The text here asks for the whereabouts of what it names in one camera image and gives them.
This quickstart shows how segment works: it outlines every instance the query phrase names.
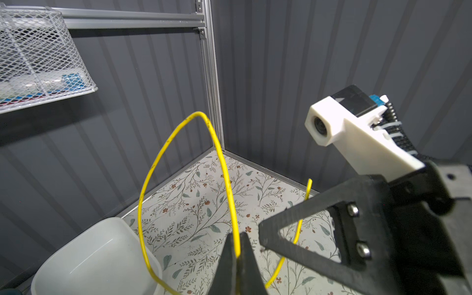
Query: bolt head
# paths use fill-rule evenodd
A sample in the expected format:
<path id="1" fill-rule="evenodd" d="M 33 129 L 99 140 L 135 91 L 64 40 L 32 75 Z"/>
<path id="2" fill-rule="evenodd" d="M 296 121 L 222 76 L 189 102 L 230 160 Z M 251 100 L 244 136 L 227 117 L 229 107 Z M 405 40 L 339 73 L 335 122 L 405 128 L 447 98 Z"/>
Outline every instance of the bolt head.
<path id="1" fill-rule="evenodd" d="M 347 205 L 347 213 L 351 217 L 357 217 L 359 216 L 359 208 L 357 208 L 355 203 L 350 203 Z"/>
<path id="2" fill-rule="evenodd" d="M 369 249 L 369 247 L 367 246 L 366 243 L 357 242 L 356 245 L 355 245 L 355 247 L 356 247 L 356 249 L 357 249 L 357 253 L 358 253 L 359 256 L 361 256 L 362 258 L 367 259 L 367 258 L 370 258 L 370 257 L 371 257 L 371 250 Z"/>

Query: flower pattern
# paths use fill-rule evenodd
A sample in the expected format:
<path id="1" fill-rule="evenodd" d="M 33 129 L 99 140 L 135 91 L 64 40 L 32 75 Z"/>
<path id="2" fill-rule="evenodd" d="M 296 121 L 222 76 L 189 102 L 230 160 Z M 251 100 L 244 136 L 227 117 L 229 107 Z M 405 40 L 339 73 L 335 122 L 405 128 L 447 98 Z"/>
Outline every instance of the flower pattern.
<path id="1" fill-rule="evenodd" d="M 258 224 L 303 201 L 305 192 L 277 178 L 225 156 L 240 230 L 251 241 L 262 280 L 273 274 L 280 256 L 259 251 Z M 123 219 L 137 234 L 136 209 Z M 303 220 L 298 245 L 339 262 L 332 219 L 327 211 Z M 221 166 L 215 151 L 172 179 L 143 203 L 143 235 L 149 250 L 161 263 L 163 279 L 183 294 L 206 294 L 219 255 L 231 232 Z M 281 230 L 292 240 L 296 223 Z M 353 294 L 355 291 L 290 260 L 268 289 L 281 294 Z"/>

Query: metal rail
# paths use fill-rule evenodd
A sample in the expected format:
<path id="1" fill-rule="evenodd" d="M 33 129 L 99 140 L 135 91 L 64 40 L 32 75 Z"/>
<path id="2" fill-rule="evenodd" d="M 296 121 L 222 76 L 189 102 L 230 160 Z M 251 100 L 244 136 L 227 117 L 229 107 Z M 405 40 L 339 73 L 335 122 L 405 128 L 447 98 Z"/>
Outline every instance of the metal rail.
<path id="1" fill-rule="evenodd" d="M 223 136 L 223 121 L 221 118 L 221 106 L 219 102 L 218 71 L 216 66 L 213 21 L 211 18 L 211 3 L 210 0 L 201 1 L 203 3 L 206 27 L 199 28 L 199 30 L 200 40 L 202 43 L 203 68 L 208 96 L 209 117 L 215 127 L 216 135 L 221 143 L 221 148 L 224 150 L 225 140 Z"/>
<path id="2" fill-rule="evenodd" d="M 53 8 L 69 29 L 205 27 L 203 13 L 179 14 L 97 9 Z"/>

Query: wire mesh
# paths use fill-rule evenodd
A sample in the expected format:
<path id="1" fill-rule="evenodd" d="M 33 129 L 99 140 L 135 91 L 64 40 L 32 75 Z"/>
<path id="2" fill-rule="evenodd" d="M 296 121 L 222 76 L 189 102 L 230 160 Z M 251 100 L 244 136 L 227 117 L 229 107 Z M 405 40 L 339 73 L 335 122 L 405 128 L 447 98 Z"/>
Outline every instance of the wire mesh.
<path id="1" fill-rule="evenodd" d="M 59 11 L 0 7 L 0 113 L 96 90 Z"/>

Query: yellow wire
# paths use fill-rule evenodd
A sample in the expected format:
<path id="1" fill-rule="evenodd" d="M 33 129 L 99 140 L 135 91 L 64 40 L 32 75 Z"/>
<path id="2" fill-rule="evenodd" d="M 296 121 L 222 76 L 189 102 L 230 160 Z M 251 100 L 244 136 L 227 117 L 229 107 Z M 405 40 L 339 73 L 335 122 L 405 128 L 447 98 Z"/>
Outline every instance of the yellow wire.
<path id="1" fill-rule="evenodd" d="M 223 178 L 225 179 L 225 186 L 226 186 L 226 195 L 228 197 L 228 207 L 229 207 L 229 213 L 231 215 L 231 226 L 233 228 L 233 241 L 234 241 L 234 248 L 235 248 L 235 254 L 236 257 L 239 257 L 241 254 L 241 243 L 239 241 L 239 228 L 237 225 L 237 217 L 236 217 L 236 207 L 235 207 L 235 201 L 233 198 L 233 190 L 231 189 L 231 182 L 229 180 L 229 174 L 228 174 L 228 167 L 226 166 L 226 161 L 223 156 L 223 151 L 221 150 L 221 144 L 219 143 L 219 140 L 216 136 L 215 129 L 213 129 L 213 126 L 211 125 L 210 120 L 208 117 L 202 113 L 202 112 L 195 112 L 188 116 L 182 123 L 180 123 L 174 132 L 169 136 L 167 139 L 166 143 L 164 146 L 161 148 L 159 151 L 159 154 L 156 157 L 156 160 L 154 160 L 154 163 L 151 166 L 151 169 L 148 172 L 148 175 L 146 176 L 146 180 L 144 181 L 143 188 L 141 189 L 141 194 L 139 195 L 139 204 L 138 204 L 138 233 L 139 233 L 139 242 L 141 244 L 141 250 L 143 252 L 143 258 L 144 262 L 146 263 L 146 267 L 149 271 L 149 274 L 151 277 L 158 282 L 161 286 L 164 287 L 169 293 L 172 295 L 180 295 L 179 292 L 176 290 L 172 289 L 169 285 L 167 285 L 163 280 L 161 280 L 156 274 L 154 273 L 154 270 L 152 269 L 149 259 L 147 256 L 146 252 L 146 246 L 144 244 L 144 236 L 143 236 L 143 225 L 141 223 L 141 214 L 143 210 L 143 199 L 144 199 L 144 193 L 146 192 L 146 188 L 149 183 L 149 179 L 151 179 L 151 175 L 154 172 L 154 169 L 157 166 L 157 163 L 159 163 L 159 160 L 161 159 L 162 155 L 166 151 L 167 147 L 169 144 L 172 142 L 172 140 L 176 137 L 176 135 L 179 133 L 179 131 L 187 125 L 188 122 L 192 121 L 196 117 L 201 117 L 204 121 L 205 124 L 208 128 L 208 131 L 210 132 L 211 138 L 213 139 L 213 143 L 215 144 L 215 149 L 216 153 L 218 154 L 218 159 L 221 163 L 221 170 L 223 171 Z"/>
<path id="2" fill-rule="evenodd" d="M 311 179 L 308 179 L 308 184 L 306 185 L 305 199 L 303 201 L 308 200 L 308 198 L 310 197 L 310 190 L 312 189 L 312 183 L 313 183 L 313 181 Z M 298 221 L 298 225 L 296 227 L 294 244 L 296 244 L 298 242 L 298 238 L 300 237 L 300 230 L 302 229 L 302 221 L 303 221 L 303 219 L 300 219 Z M 282 269 L 282 265 L 284 264 L 284 261 L 285 261 L 285 257 L 282 256 L 280 258 L 279 262 L 278 262 L 277 268 L 275 268 L 274 274 L 272 275 L 270 280 L 268 280 L 267 283 L 266 283 L 266 289 L 268 289 L 270 287 L 270 285 L 272 285 L 272 283 L 274 282 L 274 280 L 277 277 L 278 273 Z"/>

